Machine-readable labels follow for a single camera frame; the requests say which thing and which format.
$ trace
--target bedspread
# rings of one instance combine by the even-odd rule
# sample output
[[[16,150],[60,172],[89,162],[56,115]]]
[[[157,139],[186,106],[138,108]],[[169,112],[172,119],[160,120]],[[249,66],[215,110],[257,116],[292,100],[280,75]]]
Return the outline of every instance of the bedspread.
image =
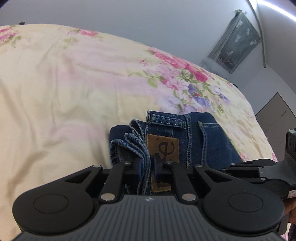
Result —
[[[0,27],[0,239],[19,232],[23,192],[93,164],[111,127],[146,111],[210,112],[245,161],[275,155],[243,94],[153,47],[58,25]]]

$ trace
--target jeans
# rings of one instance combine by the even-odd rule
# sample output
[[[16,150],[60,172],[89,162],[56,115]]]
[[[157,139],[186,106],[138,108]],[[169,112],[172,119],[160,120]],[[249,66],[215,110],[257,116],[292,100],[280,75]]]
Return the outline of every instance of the jeans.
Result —
[[[141,159],[141,182],[137,194],[148,194],[151,172],[147,135],[172,137],[179,142],[179,162],[192,168],[196,164],[213,169],[229,167],[242,162],[229,138],[210,113],[192,112],[174,115],[147,111],[146,122],[132,120],[129,127],[115,126],[110,130],[110,157],[112,165]]]

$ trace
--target jeans pocket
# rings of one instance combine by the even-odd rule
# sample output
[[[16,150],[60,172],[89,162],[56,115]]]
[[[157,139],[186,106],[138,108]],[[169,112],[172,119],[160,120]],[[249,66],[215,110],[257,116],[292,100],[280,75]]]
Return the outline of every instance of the jeans pocket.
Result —
[[[218,123],[198,122],[203,134],[201,164],[220,170],[241,158]]]

